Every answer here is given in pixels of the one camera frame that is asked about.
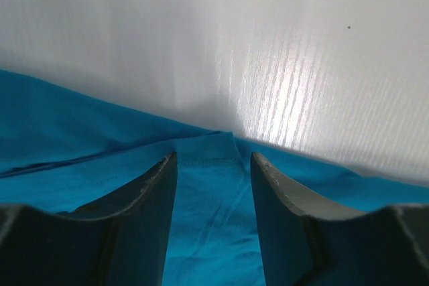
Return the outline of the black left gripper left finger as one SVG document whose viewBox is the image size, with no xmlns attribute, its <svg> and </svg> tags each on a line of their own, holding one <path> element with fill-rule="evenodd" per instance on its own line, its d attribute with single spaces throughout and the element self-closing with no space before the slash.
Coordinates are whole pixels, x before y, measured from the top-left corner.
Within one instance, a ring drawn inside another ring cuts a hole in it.
<svg viewBox="0 0 429 286">
<path fill-rule="evenodd" d="M 1 206 L 2 285 L 161 285 L 177 187 L 171 153 L 73 212 Z"/>
</svg>

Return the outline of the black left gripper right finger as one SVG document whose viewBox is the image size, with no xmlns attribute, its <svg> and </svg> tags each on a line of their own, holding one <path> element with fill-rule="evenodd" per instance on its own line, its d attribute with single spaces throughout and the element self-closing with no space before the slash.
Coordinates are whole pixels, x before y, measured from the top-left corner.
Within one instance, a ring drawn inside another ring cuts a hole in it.
<svg viewBox="0 0 429 286">
<path fill-rule="evenodd" d="M 328 199 L 251 156 L 267 285 L 427 285 L 428 206 L 364 212 Z"/>
</svg>

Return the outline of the bright blue t-shirt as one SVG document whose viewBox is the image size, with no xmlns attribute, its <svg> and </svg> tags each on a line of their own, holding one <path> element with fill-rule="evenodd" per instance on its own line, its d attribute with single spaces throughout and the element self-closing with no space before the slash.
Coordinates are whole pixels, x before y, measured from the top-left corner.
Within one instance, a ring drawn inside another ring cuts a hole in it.
<svg viewBox="0 0 429 286">
<path fill-rule="evenodd" d="M 1 72 L 1 201 L 70 212 L 178 154 L 164 285 L 263 285 L 250 162 L 360 210 L 427 203 L 428 189 Z"/>
</svg>

